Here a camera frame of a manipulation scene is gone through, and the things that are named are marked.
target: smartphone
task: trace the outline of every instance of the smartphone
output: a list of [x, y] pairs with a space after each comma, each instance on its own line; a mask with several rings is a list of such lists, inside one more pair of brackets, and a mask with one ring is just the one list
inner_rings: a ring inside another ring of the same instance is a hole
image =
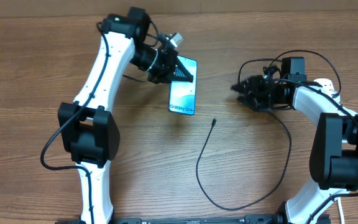
[[197, 61], [178, 56], [180, 62], [192, 74], [193, 82], [172, 81], [168, 110], [174, 113], [194, 115], [196, 109]]

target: wooden surface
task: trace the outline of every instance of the wooden surface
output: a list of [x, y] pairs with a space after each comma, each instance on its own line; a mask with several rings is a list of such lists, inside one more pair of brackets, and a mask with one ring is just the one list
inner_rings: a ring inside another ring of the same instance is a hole
[[[58, 128], [57, 109], [71, 102], [95, 60], [102, 17], [0, 19], [0, 223], [53, 223], [78, 218], [80, 180], [75, 170], [44, 169], [39, 156]], [[358, 11], [253, 12], [152, 16], [164, 32], [180, 32], [179, 51], [198, 61], [196, 115], [167, 111], [168, 85], [123, 79], [114, 104], [121, 145], [111, 168], [117, 217], [241, 217], [275, 212], [309, 177], [315, 127], [297, 111], [277, 116], [288, 126], [293, 150], [286, 176], [264, 201], [238, 212], [212, 205], [195, 177], [197, 157], [218, 123], [200, 162], [210, 196], [238, 207], [266, 194], [279, 180], [288, 151], [283, 128], [267, 114], [236, 101], [230, 90], [242, 62], [291, 49], [315, 50], [342, 78], [342, 103], [358, 112]], [[309, 79], [335, 76], [308, 54]], [[258, 74], [265, 63], [243, 69]], [[146, 78], [130, 66], [127, 75]], [[51, 165], [71, 164], [58, 138], [47, 152]], [[345, 218], [358, 223], [358, 198], [344, 198]], [[328, 213], [338, 223], [337, 207]]]
[[358, 10], [358, 0], [0, 0], [2, 17], [127, 14], [131, 6], [151, 14]]

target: cable connector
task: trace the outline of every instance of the cable connector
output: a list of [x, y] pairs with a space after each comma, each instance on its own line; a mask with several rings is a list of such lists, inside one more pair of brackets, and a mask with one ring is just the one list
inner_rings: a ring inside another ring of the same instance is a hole
[[216, 118], [214, 118], [213, 120], [212, 120], [212, 128], [215, 126], [215, 124], [216, 124]]

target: robotic arm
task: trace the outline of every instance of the robotic arm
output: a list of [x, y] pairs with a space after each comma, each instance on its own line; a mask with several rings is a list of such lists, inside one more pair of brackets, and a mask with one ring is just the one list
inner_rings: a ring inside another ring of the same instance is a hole
[[[232, 86], [241, 94], [238, 100], [255, 111], [281, 109], [283, 107], [275, 107], [280, 104], [290, 105], [317, 126], [310, 155], [309, 181], [267, 223], [327, 223], [319, 217], [337, 199], [331, 196], [358, 190], [358, 130], [337, 106], [318, 93], [324, 93], [340, 104], [340, 96], [336, 97], [331, 80], [307, 81], [303, 57], [284, 58], [278, 82], [272, 78], [275, 70], [279, 71], [277, 68], [264, 70], [264, 76], [249, 77]], [[283, 77], [288, 77], [289, 82], [283, 83]], [[298, 82], [309, 88], [296, 85]], [[356, 112], [341, 107], [358, 122]], [[343, 142], [356, 145], [355, 151], [342, 150]], [[270, 216], [246, 215], [245, 219], [254, 221], [249, 224], [256, 224], [261, 217], [269, 220]]]
[[[156, 38], [161, 46], [153, 49], [144, 43], [150, 23], [149, 15], [143, 9], [135, 7], [130, 9], [127, 17], [108, 15], [101, 23], [99, 53], [86, 83], [72, 104], [60, 105], [58, 119], [60, 126], [63, 126], [85, 105], [91, 90], [96, 87], [83, 112], [62, 130], [65, 150], [71, 153], [71, 159], [77, 166], [86, 168], [91, 174], [92, 191], [89, 197], [88, 177], [85, 171], [79, 169], [83, 212], [81, 220], [77, 222], [104, 224], [114, 220], [109, 193], [109, 171], [111, 161], [117, 154], [120, 134], [112, 117], [112, 109], [126, 67], [132, 63], [140, 70], [147, 71], [148, 81], [156, 84], [171, 81], [193, 82], [193, 76], [177, 59], [178, 52], [174, 50], [183, 40], [181, 35], [157, 33]], [[81, 123], [86, 119], [93, 120], [93, 125]]]

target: black cable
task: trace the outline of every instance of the black cable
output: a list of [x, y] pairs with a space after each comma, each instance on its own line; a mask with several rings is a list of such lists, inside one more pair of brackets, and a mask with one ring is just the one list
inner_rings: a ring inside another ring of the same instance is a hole
[[154, 36], [152, 34], [146, 34], [146, 35], [155, 39], [155, 43], [153, 45], [149, 45], [149, 47], [155, 47], [158, 44], [158, 38], [157, 37], [158, 37], [160, 32], [158, 31], [157, 26], [155, 25], [155, 23], [152, 20], [150, 20], [150, 23], [153, 25], [153, 27], [155, 29], [155, 33], [156, 33], [157, 36]]
[[92, 224], [94, 224], [94, 216], [93, 216], [93, 206], [92, 206], [92, 183], [91, 183], [91, 174], [89, 172], [89, 170], [85, 167], [82, 167], [82, 166], [61, 166], [61, 167], [52, 167], [48, 164], [46, 164], [45, 162], [45, 153], [47, 152], [47, 149], [49, 148], [49, 146], [51, 145], [51, 143], [53, 142], [53, 140], [56, 139], [56, 137], [62, 132], [63, 129], [65, 129], [71, 122], [73, 122], [73, 120], [75, 118], [77, 118], [81, 112], [86, 108], [86, 106], [88, 105], [88, 103], [91, 101], [92, 97], [94, 96], [94, 93], [103, 77], [103, 73], [106, 69], [106, 66], [107, 66], [107, 62], [109, 60], [109, 57], [110, 57], [110, 54], [109, 54], [109, 45], [108, 45], [108, 42], [107, 42], [107, 39], [106, 39], [106, 36], [104, 35], [103, 31], [101, 30], [101, 28], [99, 27], [101, 23], [97, 23], [96, 24], [96, 27], [98, 28], [100, 34], [102, 35], [102, 38], [104, 40], [104, 44], [106, 46], [106, 59], [104, 60], [104, 64], [103, 64], [103, 68], [102, 68], [102, 71], [100, 72], [100, 75], [99, 75], [99, 78], [98, 80], [96, 81], [93, 89], [92, 89], [92, 92], [89, 94], [89, 97], [88, 99], [85, 101], [84, 105], [75, 113], [73, 114], [73, 116], [71, 116], [51, 137], [50, 139], [48, 140], [48, 142], [45, 144], [44, 148], [42, 149], [42, 152], [41, 152], [41, 157], [40, 157], [40, 160], [41, 160], [41, 164], [46, 168], [46, 169], [49, 169], [49, 170], [67, 170], [67, 169], [81, 169], [85, 172], [86, 174], [86, 177], [88, 178], [88, 189], [89, 189], [89, 192], [88, 192], [88, 196], [89, 196], [89, 212], [91, 214], [91, 222]]
[[334, 70], [334, 73], [336, 75], [336, 78], [338, 79], [338, 83], [339, 83], [339, 91], [335, 94], [333, 94], [333, 98], [337, 98], [339, 96], [339, 94], [341, 93], [341, 90], [342, 90], [342, 85], [341, 85], [341, 78], [339, 78], [339, 74], [338, 72], [336, 71], [334, 65], [323, 55], [317, 53], [317, 52], [314, 52], [314, 51], [311, 51], [311, 50], [289, 50], [287, 52], [284, 52], [282, 54], [280, 54], [279, 56], [277, 56], [273, 61], [272, 63], [270, 63], [269, 66], [271, 66], [273, 64], [273, 62], [277, 61], [277, 59], [285, 54], [288, 54], [288, 53], [292, 53], [292, 52], [306, 52], [306, 53], [311, 53], [311, 54], [315, 54], [315, 55], [318, 55], [320, 56], [322, 59], [324, 59], [330, 66], [331, 68]]
[[263, 62], [263, 61], [273, 61], [273, 62], [281, 62], [281, 60], [278, 60], [277, 58], [260, 58], [260, 59], [254, 59], [254, 60], [249, 60], [247, 62], [244, 62], [241, 67], [240, 67], [240, 70], [239, 70], [239, 76], [237, 78], [238, 82], [240, 83], [240, 74], [241, 74], [241, 70], [243, 68], [244, 65], [248, 64], [248, 63], [251, 63], [251, 62]]
[[130, 77], [128, 75], [122, 75], [124, 78], [127, 78], [127, 79], [130, 79], [130, 80], [134, 80], [136, 82], [147, 82], [147, 80], [138, 80], [137, 78], [133, 78], [133, 77]]
[[[328, 96], [327, 94], [324, 94], [323, 92], [319, 91], [319, 90], [316, 90], [308, 85], [305, 85], [305, 84], [302, 84], [302, 83], [298, 83], [298, 82], [295, 82], [295, 81], [291, 81], [291, 80], [286, 80], [286, 79], [282, 79], [282, 78], [275, 78], [273, 79], [274, 81], [284, 81], [284, 82], [287, 82], [287, 83], [292, 83], [292, 84], [295, 84], [295, 85], [298, 85], [298, 86], [302, 86], [302, 87], [305, 87], [317, 94], [320, 94], [322, 95], [323, 97], [325, 97], [328, 101], [330, 101], [339, 111], [341, 111], [342, 113], [344, 113], [354, 124], [354, 126], [356, 127], [357, 131], [358, 131], [358, 122], [354, 119], [354, 117], [349, 113], [347, 112], [341, 105], [337, 104], [335, 102], [334, 99], [332, 99], [330, 96]], [[358, 197], [358, 192], [356, 193], [352, 193], [352, 194], [334, 194], [334, 195], [331, 195], [329, 198], [327, 198], [324, 203], [322, 203], [318, 208], [317, 210], [315, 210], [311, 215], [310, 215], [310, 218], [308, 220], [308, 223], [310, 223], [314, 217], [329, 203], [330, 200], [334, 201], [335, 198], [337, 197]]]
[[197, 177], [197, 182], [198, 182], [198, 185], [200, 186], [200, 189], [203, 191], [205, 197], [215, 206], [217, 206], [218, 208], [220, 209], [223, 209], [223, 210], [226, 210], [226, 211], [237, 211], [237, 210], [240, 210], [240, 209], [243, 209], [243, 208], [247, 208], [251, 205], [254, 205], [260, 201], [262, 201], [263, 199], [267, 198], [268, 196], [270, 196], [272, 193], [274, 193], [278, 186], [280, 186], [281, 182], [283, 181], [284, 179], [284, 175], [285, 175], [285, 171], [287, 169], [287, 166], [288, 166], [288, 162], [290, 161], [290, 155], [291, 155], [291, 147], [292, 147], [292, 137], [291, 137], [291, 133], [290, 131], [288, 130], [288, 128], [285, 126], [285, 124], [283, 123], [283, 121], [281, 121], [275, 114], [273, 114], [271, 111], [267, 111], [267, 113], [272, 116], [273, 118], [275, 118], [282, 126], [283, 128], [285, 129], [285, 131], [287, 132], [288, 134], [288, 138], [290, 140], [290, 146], [288, 148], [288, 156], [287, 156], [287, 161], [285, 162], [285, 166], [284, 166], [284, 170], [283, 170], [283, 174], [281, 175], [281, 178], [280, 180], [278, 181], [277, 185], [268, 193], [266, 194], [265, 196], [261, 197], [260, 199], [252, 202], [252, 203], [249, 203], [247, 205], [244, 205], [244, 206], [241, 206], [241, 207], [238, 207], [238, 208], [225, 208], [223, 206], [220, 206], [218, 205], [217, 203], [215, 203], [209, 196], [208, 194], [205, 192], [203, 186], [201, 185], [201, 182], [200, 182], [200, 178], [198, 177], [198, 164], [200, 163], [200, 159], [201, 159], [201, 156], [203, 155], [203, 152], [204, 152], [204, 149], [205, 149], [205, 146], [208, 142], [208, 139], [209, 139], [209, 136], [211, 135], [212, 133], [212, 130], [216, 124], [216, 118], [213, 119], [212, 121], [212, 126], [211, 126], [211, 130], [209, 131], [209, 134], [208, 134], [208, 137], [206, 138], [206, 141], [205, 141], [205, 144], [204, 144], [204, 147], [203, 149], [201, 150], [201, 153], [200, 153], [200, 156], [198, 157], [198, 160], [197, 160], [197, 165], [196, 165], [196, 177]]

